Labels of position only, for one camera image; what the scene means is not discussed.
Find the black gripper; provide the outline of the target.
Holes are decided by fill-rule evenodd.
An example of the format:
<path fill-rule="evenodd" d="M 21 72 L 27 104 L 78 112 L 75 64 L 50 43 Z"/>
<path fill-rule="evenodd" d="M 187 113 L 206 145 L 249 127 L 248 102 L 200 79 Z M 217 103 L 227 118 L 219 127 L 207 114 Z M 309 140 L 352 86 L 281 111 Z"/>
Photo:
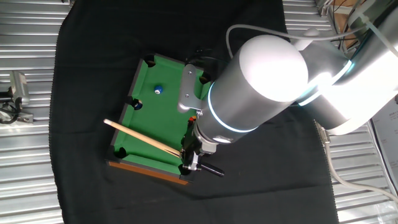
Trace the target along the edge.
<path fill-rule="evenodd" d="M 182 164 L 187 170 L 198 171 L 201 170 L 200 166 L 200 152 L 202 142 L 196 135 L 197 126 L 196 123 L 190 125 L 182 139 L 182 147 L 180 150 L 180 158 Z"/>

